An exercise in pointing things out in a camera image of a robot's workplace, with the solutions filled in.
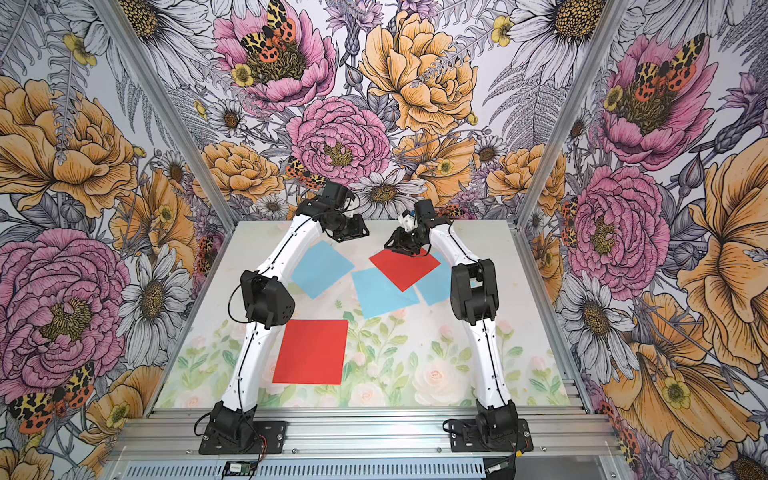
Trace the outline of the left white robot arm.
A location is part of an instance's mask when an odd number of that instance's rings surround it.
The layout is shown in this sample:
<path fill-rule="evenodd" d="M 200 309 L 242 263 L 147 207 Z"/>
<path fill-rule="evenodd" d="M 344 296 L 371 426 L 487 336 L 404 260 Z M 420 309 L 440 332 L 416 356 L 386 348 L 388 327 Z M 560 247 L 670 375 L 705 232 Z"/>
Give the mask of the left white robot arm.
<path fill-rule="evenodd" d="M 327 182 L 318 196 L 299 204 L 288 231 L 267 259 L 240 275 L 235 291 L 242 294 L 246 334 L 225 393 L 204 416 L 208 424 L 201 434 L 200 454 L 267 452 L 254 416 L 265 363 L 296 307 L 284 281 L 321 235 L 338 243 L 369 235 L 363 217 L 347 212 L 353 199 L 347 187 Z"/>

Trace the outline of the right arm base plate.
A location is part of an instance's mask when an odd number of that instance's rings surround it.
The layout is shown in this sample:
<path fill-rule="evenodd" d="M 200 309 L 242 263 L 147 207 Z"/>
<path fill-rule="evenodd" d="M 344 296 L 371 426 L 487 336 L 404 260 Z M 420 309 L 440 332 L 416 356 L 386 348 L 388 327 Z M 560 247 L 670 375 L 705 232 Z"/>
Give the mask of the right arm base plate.
<path fill-rule="evenodd" d="M 447 419 L 442 428 L 449 436 L 450 448 L 454 453 L 515 451 L 525 454 L 534 450 L 528 422 L 522 418 L 510 432 L 479 427 L 474 419 Z"/>

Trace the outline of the red paper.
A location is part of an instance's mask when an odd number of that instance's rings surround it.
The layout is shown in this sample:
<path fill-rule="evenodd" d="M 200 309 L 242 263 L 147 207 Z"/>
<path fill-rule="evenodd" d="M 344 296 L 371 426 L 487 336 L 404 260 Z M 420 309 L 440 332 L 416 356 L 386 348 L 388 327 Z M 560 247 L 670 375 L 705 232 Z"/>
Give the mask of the red paper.
<path fill-rule="evenodd" d="M 285 327 L 272 382 L 340 385 L 347 333 L 346 320 L 291 320 Z"/>
<path fill-rule="evenodd" d="M 440 265 L 439 260 L 425 250 L 414 257 L 382 250 L 369 260 L 401 292 L 411 288 Z"/>

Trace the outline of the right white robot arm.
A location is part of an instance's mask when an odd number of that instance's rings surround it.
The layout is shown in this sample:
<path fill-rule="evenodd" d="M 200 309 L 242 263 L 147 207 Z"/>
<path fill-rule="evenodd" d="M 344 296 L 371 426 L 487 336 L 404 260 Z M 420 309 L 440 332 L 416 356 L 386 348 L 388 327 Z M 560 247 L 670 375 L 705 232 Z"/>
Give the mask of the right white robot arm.
<path fill-rule="evenodd" d="M 385 248 L 415 257 L 437 250 L 450 266 L 450 306 L 469 340 L 474 365 L 477 414 L 459 435 L 490 451 L 511 451 L 521 445 L 517 407 L 505 383 L 496 340 L 499 292 L 495 264 L 476 256 L 454 232 L 453 221 L 436 213 L 430 200 L 415 203 L 398 218 L 399 226 Z"/>

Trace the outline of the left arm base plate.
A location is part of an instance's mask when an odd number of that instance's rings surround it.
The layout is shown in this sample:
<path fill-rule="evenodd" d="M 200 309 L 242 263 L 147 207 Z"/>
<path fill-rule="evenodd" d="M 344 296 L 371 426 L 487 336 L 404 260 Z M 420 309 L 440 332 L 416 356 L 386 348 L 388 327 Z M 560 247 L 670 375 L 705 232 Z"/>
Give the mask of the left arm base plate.
<path fill-rule="evenodd" d="M 285 421 L 240 421 L 234 426 L 210 423 L 198 448 L 200 455 L 280 454 L 288 424 Z"/>

